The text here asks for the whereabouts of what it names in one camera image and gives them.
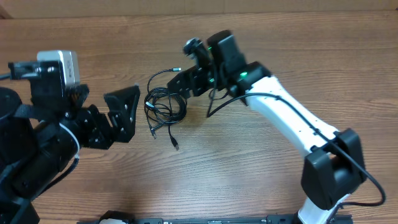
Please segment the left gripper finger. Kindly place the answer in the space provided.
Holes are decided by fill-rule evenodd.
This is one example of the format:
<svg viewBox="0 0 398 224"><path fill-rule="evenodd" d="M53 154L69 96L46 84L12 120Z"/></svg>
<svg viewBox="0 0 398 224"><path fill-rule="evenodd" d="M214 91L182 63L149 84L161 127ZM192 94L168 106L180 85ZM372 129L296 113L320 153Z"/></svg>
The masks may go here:
<svg viewBox="0 0 398 224"><path fill-rule="evenodd" d="M79 109L86 101L90 90L88 85L74 85L65 88L63 107L65 109Z"/></svg>
<svg viewBox="0 0 398 224"><path fill-rule="evenodd" d="M134 85L104 95L109 108L108 117L113 125L114 141L129 142L135 135L140 94L139 86Z"/></svg>

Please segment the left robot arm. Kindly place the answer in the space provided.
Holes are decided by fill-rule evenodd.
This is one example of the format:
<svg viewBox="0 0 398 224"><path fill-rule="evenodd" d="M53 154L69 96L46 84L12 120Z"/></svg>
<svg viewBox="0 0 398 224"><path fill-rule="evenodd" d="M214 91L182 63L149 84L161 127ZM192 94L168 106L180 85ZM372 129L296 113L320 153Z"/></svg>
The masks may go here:
<svg viewBox="0 0 398 224"><path fill-rule="evenodd" d="M77 166L83 147L109 149L135 134L137 85L104 95L95 105L48 110L22 103L1 88L1 223L38 223L32 201Z"/></svg>

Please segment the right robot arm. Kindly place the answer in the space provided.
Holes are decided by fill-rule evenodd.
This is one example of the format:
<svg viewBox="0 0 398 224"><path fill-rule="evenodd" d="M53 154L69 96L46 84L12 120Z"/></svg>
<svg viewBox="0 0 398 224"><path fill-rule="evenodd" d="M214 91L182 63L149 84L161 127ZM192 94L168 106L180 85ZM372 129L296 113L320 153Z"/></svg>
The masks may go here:
<svg viewBox="0 0 398 224"><path fill-rule="evenodd" d="M183 52L195 66L169 81L169 90L189 98L225 89L232 100L267 118L303 157L301 185L307 199L294 222L331 223L338 208L366 181L358 134L339 131L317 118L265 66L248 63L230 30L206 42L190 39Z"/></svg>

